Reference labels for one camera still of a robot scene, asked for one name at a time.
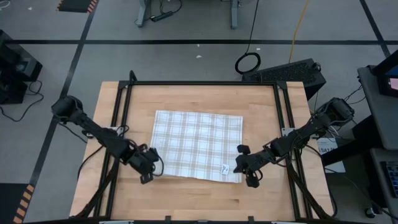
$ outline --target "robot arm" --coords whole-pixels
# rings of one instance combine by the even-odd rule
[[[258,187],[259,178],[256,171],[269,162],[276,164],[292,150],[299,150],[305,147],[310,136],[315,133],[325,134],[325,131],[332,125],[343,126],[354,117],[352,109],[344,100],[333,98],[314,112],[307,124],[296,129],[289,135],[276,138],[263,145],[263,150],[254,154],[250,153],[248,146],[238,146],[242,154],[236,158],[235,173],[246,174],[246,183],[249,187]]]
[[[59,99],[52,107],[52,113],[61,122],[73,122],[91,133],[106,150],[124,165],[130,164],[141,174],[142,184],[153,180],[154,162],[159,160],[155,148],[147,148],[146,144],[138,146],[134,141],[118,136],[116,131],[102,128],[83,111],[80,100],[73,96]]]

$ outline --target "plaid cloth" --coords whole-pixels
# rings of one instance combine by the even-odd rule
[[[156,111],[150,144],[163,158],[166,175],[240,183],[242,174],[233,170],[242,128],[242,116]],[[157,162],[154,173],[161,167]]]

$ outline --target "wooden table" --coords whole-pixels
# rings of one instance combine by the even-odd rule
[[[117,82],[104,82],[94,115],[101,126],[111,123]],[[297,127],[310,117],[302,83],[288,83],[290,103]],[[287,115],[284,101],[285,125]],[[121,120],[120,109],[118,121]],[[243,116],[243,144],[252,152],[268,141],[280,137],[272,86],[133,86],[127,125],[127,138],[138,144],[150,143],[156,110],[194,111]],[[317,148],[315,140],[309,145]],[[85,158],[100,145],[89,140]],[[98,188],[105,150],[91,158],[81,171],[70,215],[77,214]],[[304,149],[303,168],[309,191],[329,214],[333,213],[328,186],[320,158]],[[193,178],[164,176],[142,185],[139,174],[121,165],[113,203],[112,219],[164,220],[294,220],[292,200],[285,168],[268,164],[262,169],[264,178],[257,189],[240,184],[212,182]],[[297,188],[300,213],[305,217],[302,194]],[[104,214],[108,193],[104,194]]]

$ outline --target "metal bracket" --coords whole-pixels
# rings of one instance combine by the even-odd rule
[[[164,223],[165,224],[171,224],[171,222],[172,222],[172,217],[170,215],[166,215],[164,217]]]
[[[295,128],[282,128],[282,136],[288,136]]]
[[[254,224],[255,223],[254,217],[248,217],[248,220],[249,220],[249,224]]]
[[[287,84],[285,81],[276,81],[276,85],[279,86],[283,90],[287,90]]]
[[[138,81],[136,74],[132,70],[130,70],[129,80],[128,81],[119,81],[119,89],[123,89],[128,85],[134,85],[134,82]]]

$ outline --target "towel tag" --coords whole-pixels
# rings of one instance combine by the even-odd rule
[[[228,175],[228,171],[229,171],[229,165],[223,164],[223,166],[221,167],[221,174]]]

